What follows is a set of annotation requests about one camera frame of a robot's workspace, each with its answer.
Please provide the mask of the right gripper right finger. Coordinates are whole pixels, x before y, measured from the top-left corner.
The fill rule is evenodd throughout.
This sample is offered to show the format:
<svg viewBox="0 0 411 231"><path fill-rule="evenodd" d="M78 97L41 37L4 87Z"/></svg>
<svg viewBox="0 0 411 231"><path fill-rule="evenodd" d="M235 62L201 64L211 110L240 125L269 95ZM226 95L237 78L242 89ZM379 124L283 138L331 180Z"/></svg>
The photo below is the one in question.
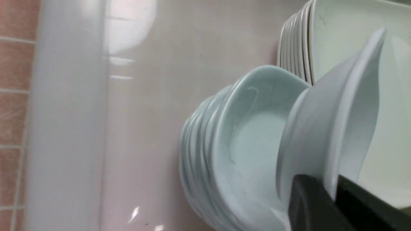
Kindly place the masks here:
<svg viewBox="0 0 411 231"><path fill-rule="evenodd" d="M355 231L409 231L411 218L346 177L339 176L336 206Z"/></svg>

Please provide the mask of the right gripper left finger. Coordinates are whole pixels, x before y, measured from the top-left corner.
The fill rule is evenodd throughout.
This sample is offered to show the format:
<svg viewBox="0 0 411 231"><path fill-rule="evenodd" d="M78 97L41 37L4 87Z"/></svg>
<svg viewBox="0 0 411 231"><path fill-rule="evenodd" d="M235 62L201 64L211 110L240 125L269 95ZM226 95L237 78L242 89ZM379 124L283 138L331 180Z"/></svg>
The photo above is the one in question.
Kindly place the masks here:
<svg viewBox="0 0 411 231"><path fill-rule="evenodd" d="M355 231L323 185L309 175L295 175L290 193L292 231Z"/></svg>

